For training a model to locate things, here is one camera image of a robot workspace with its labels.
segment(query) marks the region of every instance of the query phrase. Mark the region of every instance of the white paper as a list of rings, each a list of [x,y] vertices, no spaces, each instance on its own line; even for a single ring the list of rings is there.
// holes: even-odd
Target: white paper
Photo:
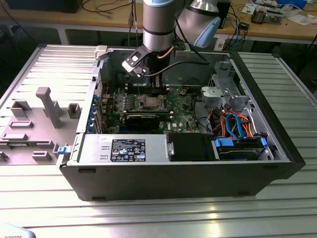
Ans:
[[[302,26],[306,26],[311,23],[309,20],[307,20],[308,17],[302,16],[302,15],[291,16],[291,17],[288,17],[287,19],[294,21],[298,24],[301,24]]]
[[[242,12],[252,15],[254,10],[256,9],[256,6],[260,6],[261,8],[269,9],[269,7],[267,7],[267,6],[261,6],[261,5],[258,5],[258,4],[247,3],[244,6]]]

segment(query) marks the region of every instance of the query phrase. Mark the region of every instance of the blue latch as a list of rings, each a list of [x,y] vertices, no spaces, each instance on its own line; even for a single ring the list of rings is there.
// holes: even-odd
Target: blue latch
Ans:
[[[68,155],[70,154],[71,146],[60,146],[57,150],[59,155]]]
[[[265,138],[261,138],[261,142],[264,147],[267,147],[267,141]]]
[[[233,147],[234,143],[233,140],[230,138],[217,138],[214,141],[216,147],[220,147],[220,146],[226,146],[226,147]]]

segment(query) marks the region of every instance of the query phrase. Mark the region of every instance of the sticker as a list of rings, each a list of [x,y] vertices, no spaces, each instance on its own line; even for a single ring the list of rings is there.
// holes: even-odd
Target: sticker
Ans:
[[[102,135],[99,136],[99,142],[112,142],[113,136]]]
[[[144,162],[145,156],[144,139],[112,140],[112,162]]]

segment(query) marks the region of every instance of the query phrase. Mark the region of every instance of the table leg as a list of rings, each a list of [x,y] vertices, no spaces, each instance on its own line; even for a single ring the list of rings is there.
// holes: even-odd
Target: table leg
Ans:
[[[214,46],[214,51],[222,51],[223,47],[224,47],[224,43],[225,43],[225,40],[228,38],[228,35],[227,34],[218,34],[216,36],[217,38],[217,41],[216,41],[216,44]]]
[[[57,28],[57,31],[58,31],[58,35],[59,35],[61,44],[62,45],[69,45],[69,40],[68,40],[68,37],[66,34],[66,29],[62,26],[59,26]]]

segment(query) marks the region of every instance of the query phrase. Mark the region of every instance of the robotic arm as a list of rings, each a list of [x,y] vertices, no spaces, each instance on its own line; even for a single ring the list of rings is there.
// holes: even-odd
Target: robotic arm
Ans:
[[[205,48],[220,24],[217,14],[217,0],[144,0],[143,45],[122,66],[138,77],[158,75],[161,79],[162,71],[170,68],[169,53],[174,49],[175,33],[181,40]],[[179,17],[175,28],[176,15]]]

